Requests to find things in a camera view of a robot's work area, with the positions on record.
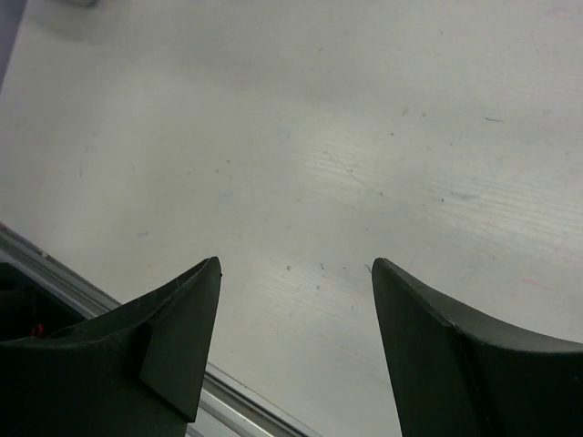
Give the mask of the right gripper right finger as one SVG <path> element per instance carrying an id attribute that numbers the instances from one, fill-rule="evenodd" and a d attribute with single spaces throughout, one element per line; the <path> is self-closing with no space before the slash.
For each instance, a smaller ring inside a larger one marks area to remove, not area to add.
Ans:
<path id="1" fill-rule="evenodd" d="M 579 436 L 582 346 L 491 317 L 388 259 L 374 304 L 404 436 Z"/>

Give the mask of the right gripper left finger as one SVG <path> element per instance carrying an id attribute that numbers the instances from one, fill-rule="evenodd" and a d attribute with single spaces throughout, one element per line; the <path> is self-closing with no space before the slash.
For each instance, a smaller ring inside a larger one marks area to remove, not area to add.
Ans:
<path id="1" fill-rule="evenodd" d="M 220 297 L 217 258 L 92 319 L 1 267 L 4 436 L 182 436 Z"/>

